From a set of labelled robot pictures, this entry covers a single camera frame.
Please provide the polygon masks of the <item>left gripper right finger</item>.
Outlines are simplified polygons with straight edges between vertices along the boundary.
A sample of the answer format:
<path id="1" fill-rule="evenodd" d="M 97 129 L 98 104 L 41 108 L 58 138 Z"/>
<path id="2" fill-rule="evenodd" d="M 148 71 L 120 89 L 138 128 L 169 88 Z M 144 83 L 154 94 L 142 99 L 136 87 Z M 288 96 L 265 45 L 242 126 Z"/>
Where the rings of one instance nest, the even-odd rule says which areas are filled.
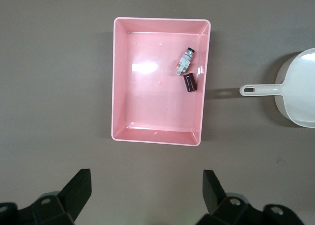
<path id="1" fill-rule="evenodd" d="M 244 198 L 227 194 L 214 171 L 203 171 L 203 199 L 208 213 L 198 225 L 300 225 L 302 220 L 288 207 L 268 204 L 262 211 Z"/>

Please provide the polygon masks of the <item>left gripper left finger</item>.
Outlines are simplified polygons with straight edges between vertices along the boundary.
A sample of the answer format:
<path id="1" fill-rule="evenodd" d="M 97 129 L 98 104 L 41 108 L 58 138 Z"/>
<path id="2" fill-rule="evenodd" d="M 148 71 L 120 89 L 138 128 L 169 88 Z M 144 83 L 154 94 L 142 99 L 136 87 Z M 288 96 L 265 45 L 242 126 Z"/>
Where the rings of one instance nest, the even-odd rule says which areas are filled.
<path id="1" fill-rule="evenodd" d="M 16 203 L 0 204 L 2 225 L 73 225 L 92 193 L 91 171 L 81 169 L 57 193 L 43 195 L 18 209 Z"/>

